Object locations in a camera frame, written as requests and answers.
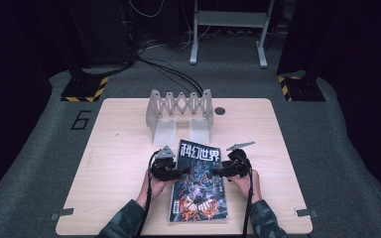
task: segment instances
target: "wooden table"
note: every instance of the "wooden table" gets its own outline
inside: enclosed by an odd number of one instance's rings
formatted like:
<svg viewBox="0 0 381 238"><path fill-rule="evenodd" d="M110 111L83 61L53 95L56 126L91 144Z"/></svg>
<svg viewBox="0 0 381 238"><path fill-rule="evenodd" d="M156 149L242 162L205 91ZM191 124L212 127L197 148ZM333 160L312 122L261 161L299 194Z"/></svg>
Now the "wooden table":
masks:
<svg viewBox="0 0 381 238"><path fill-rule="evenodd" d="M61 216L59 235L96 235L131 198L138 195L151 155L161 149L152 145L146 126L149 99L109 98L100 109L76 176L63 208L73 215ZM307 234L313 229L274 109L268 99L212 98L213 107L225 109L214 114L209 146L219 147L228 160L226 148L254 141L244 151L253 169L261 176L264 199L290 234ZM176 145L189 138L188 119L177 116ZM178 146L171 147L177 153ZM241 234L246 200L225 178L228 218L215 222L171 223L168 221L172 187L168 186L151 204L142 235Z"/></svg>

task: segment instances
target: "black speaker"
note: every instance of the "black speaker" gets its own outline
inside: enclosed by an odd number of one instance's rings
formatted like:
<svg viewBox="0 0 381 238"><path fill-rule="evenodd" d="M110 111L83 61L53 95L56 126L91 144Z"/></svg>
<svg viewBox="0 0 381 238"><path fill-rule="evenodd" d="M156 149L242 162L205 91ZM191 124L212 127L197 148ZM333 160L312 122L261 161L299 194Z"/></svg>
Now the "black speaker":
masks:
<svg viewBox="0 0 381 238"><path fill-rule="evenodd" d="M88 64L124 65L137 52L132 11L125 0L66 0Z"/></svg>

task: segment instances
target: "book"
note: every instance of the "book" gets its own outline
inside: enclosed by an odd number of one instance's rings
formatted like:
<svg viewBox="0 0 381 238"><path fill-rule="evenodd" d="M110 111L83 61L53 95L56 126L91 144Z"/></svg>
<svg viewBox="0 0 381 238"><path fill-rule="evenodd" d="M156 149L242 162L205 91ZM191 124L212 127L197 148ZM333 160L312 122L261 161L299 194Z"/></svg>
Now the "book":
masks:
<svg viewBox="0 0 381 238"><path fill-rule="evenodd" d="M190 169L175 182L170 208L171 222L227 218L224 183L212 169L221 167L219 148L181 140L177 169Z"/></svg>

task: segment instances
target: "cover illustration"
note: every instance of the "cover illustration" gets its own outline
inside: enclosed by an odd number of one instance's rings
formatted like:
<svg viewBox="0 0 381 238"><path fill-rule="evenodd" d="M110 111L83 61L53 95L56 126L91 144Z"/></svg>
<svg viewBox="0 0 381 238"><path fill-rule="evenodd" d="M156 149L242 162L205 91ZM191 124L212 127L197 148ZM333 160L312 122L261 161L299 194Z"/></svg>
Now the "cover illustration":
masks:
<svg viewBox="0 0 381 238"><path fill-rule="evenodd" d="M177 168L190 168L182 175L172 191L170 221L190 222L227 218L222 177L212 169L221 166L219 148L181 140Z"/></svg>

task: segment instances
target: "yellow black hazard tape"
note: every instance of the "yellow black hazard tape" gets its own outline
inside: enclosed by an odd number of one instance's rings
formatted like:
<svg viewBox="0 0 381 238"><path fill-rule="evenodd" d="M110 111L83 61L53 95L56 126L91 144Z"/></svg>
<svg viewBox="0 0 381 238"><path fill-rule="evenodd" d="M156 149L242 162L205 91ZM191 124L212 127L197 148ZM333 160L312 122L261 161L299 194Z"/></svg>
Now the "yellow black hazard tape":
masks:
<svg viewBox="0 0 381 238"><path fill-rule="evenodd" d="M97 91L92 97L61 97L61 101L71 101L71 102L97 101L100 98L101 94L103 94L104 87L106 86L108 80L109 80L108 77L105 77L101 80Z"/></svg>
<svg viewBox="0 0 381 238"><path fill-rule="evenodd" d="M278 81L280 82L281 89L283 90L283 94L284 94L284 97L286 98L286 101L293 101L292 95L290 95L289 88L287 87L287 84L286 84L286 78L291 78L291 79L301 79L301 78L298 76L290 76L290 77L278 76Z"/></svg>

